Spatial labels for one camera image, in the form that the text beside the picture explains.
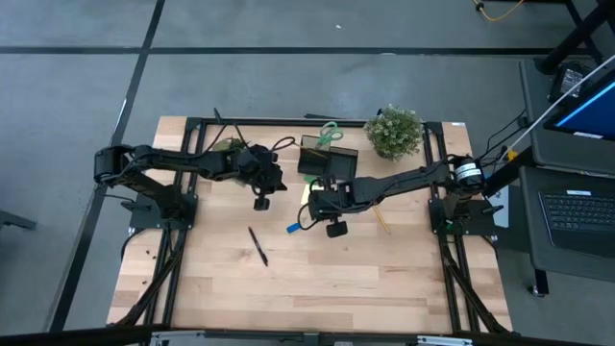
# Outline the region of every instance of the pen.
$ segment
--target pen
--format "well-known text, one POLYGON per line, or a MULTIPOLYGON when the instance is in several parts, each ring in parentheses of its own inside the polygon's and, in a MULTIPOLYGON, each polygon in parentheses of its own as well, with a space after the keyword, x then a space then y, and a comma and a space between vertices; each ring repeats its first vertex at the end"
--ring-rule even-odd
POLYGON ((260 254, 260 258, 262 259, 262 262, 265 263, 265 266, 269 266, 267 257, 265 256, 265 253, 262 252, 262 249, 260 249, 260 244, 258 244, 257 236, 254 235, 254 231, 252 231, 252 227, 248 227, 248 231, 250 231, 250 235, 252 236, 252 240, 254 241, 254 244, 257 245, 257 250, 258 250, 258 253, 260 254))

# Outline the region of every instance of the concrete floor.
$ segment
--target concrete floor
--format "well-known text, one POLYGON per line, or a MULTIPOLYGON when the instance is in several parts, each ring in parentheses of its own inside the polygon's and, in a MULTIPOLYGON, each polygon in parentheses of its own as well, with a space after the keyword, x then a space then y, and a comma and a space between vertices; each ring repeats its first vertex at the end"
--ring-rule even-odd
MULTIPOLYGON (((155 4, 0 0, 0 46, 140 46, 155 4)), ((510 4, 487 6, 501 13, 510 4)), ((595 5, 577 6, 585 15, 595 5)), ((564 6, 546 4, 492 24, 471 0, 167 0, 154 46, 553 47, 573 26, 564 6)), ((615 52, 608 28, 594 39, 604 55, 615 52)), ((227 116, 367 118, 392 103, 425 120, 466 122, 480 153, 524 107, 518 60, 150 56, 124 142, 150 143, 161 115, 211 115, 213 107, 227 116)), ((135 63, 134 55, 0 55, 0 209, 38 221, 34 232, 0 233, 0 334, 45 328, 93 188, 92 155, 109 143, 135 63)), ((66 328, 104 326, 129 216, 105 202, 66 328)), ((612 343, 615 284, 550 273, 552 294, 538 300, 525 292, 527 256, 502 252, 500 266, 516 331, 612 343)))

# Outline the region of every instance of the yellow pencil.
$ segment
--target yellow pencil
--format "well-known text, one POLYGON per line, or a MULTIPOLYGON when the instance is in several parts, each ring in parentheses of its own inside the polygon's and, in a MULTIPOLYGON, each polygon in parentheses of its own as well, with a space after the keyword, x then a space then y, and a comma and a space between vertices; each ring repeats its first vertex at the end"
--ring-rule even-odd
POLYGON ((378 220, 381 222, 382 226, 384 227, 384 230, 391 235, 391 230, 388 229, 388 226, 386 226, 386 223, 384 222, 384 219, 382 218, 381 213, 378 211, 378 208, 376 208, 376 206, 372 207, 372 210, 374 210, 374 212, 376 213, 376 216, 378 217, 378 220))

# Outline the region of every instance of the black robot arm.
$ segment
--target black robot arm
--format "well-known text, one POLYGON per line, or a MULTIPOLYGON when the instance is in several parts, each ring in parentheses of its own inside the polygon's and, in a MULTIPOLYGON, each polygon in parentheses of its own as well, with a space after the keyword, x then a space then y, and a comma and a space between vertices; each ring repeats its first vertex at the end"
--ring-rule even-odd
POLYGON ((164 219, 182 219, 186 211, 185 199, 178 187, 162 185, 143 174, 144 170, 195 172, 216 182, 237 179, 250 185, 257 195, 254 209, 267 210, 269 200, 265 195, 286 190, 280 166, 275 164, 277 160, 276 153, 260 145, 197 155, 154 149, 148 145, 118 145, 96 153, 94 180, 110 187, 123 185, 154 200, 164 219))
POLYGON ((453 200, 447 216, 453 217, 463 204, 484 189, 484 178, 479 164, 470 157, 449 156, 428 167, 420 167, 385 178, 361 177, 333 186, 332 179, 323 177, 310 186, 307 202, 309 215, 314 223, 331 220, 327 227, 329 236, 348 232, 345 222, 338 222, 344 213, 369 210, 386 197, 406 193, 431 185, 445 187, 447 197, 453 200), (319 182, 323 190, 312 189, 319 182))

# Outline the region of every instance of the monitor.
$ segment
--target monitor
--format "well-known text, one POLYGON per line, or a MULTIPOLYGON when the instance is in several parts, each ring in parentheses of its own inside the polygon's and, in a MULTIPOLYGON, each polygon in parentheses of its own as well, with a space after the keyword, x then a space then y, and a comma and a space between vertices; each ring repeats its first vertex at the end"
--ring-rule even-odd
POLYGON ((596 139, 615 140, 615 69, 587 87, 556 113, 545 128, 596 139))

